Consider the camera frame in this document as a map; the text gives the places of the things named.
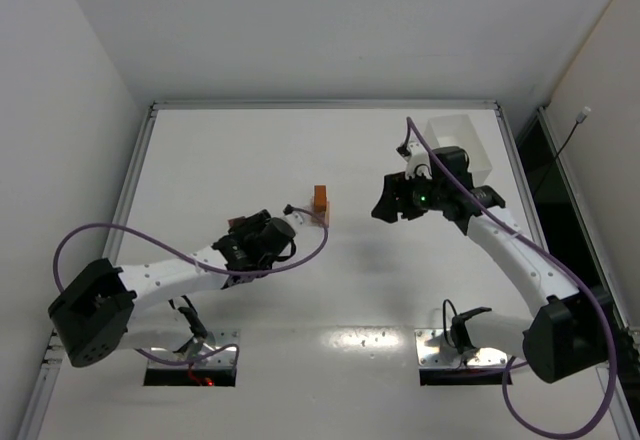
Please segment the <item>orange arch wood block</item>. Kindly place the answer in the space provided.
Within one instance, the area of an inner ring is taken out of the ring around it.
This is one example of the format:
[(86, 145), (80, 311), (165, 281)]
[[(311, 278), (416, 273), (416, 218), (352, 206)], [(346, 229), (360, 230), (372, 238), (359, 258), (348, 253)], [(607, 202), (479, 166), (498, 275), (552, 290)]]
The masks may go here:
[(313, 194), (313, 211), (315, 213), (325, 212), (328, 206), (327, 190), (325, 185), (315, 185)]

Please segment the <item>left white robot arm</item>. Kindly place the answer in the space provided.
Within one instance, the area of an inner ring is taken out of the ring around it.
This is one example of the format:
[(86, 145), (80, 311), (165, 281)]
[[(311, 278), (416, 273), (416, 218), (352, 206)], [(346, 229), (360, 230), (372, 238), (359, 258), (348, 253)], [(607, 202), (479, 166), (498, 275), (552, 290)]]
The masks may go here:
[(296, 253), (303, 224), (288, 209), (281, 217), (262, 210), (237, 219), (226, 235), (185, 260), (114, 266), (90, 262), (49, 306), (48, 313), (72, 366), (88, 367), (133, 335), (140, 314), (188, 294), (224, 290), (266, 276)]

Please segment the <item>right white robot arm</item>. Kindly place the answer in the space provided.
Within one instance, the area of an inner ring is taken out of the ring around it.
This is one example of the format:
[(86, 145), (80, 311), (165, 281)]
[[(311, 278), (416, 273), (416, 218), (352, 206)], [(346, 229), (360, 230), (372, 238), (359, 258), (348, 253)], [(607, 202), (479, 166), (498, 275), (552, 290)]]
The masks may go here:
[(609, 360), (615, 350), (606, 321), (610, 295), (603, 288), (585, 294), (543, 251), (529, 246), (504, 199), (492, 187), (474, 184), (464, 149), (443, 147), (429, 154), (411, 141), (397, 151), (406, 168), (385, 175), (372, 217), (395, 223), (442, 213), (498, 265), (532, 315), (508, 317), (489, 307), (458, 313), (447, 333), (452, 349), (460, 355), (500, 350), (525, 360), (546, 383)]

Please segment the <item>striped dark wood block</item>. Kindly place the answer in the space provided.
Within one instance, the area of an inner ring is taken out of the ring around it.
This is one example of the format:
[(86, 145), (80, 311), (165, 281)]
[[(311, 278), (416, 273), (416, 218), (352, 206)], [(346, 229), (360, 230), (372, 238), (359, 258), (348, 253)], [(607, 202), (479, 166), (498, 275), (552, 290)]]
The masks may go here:
[(310, 222), (313, 226), (322, 227), (330, 225), (330, 203), (326, 202), (322, 205), (311, 205), (312, 216)]

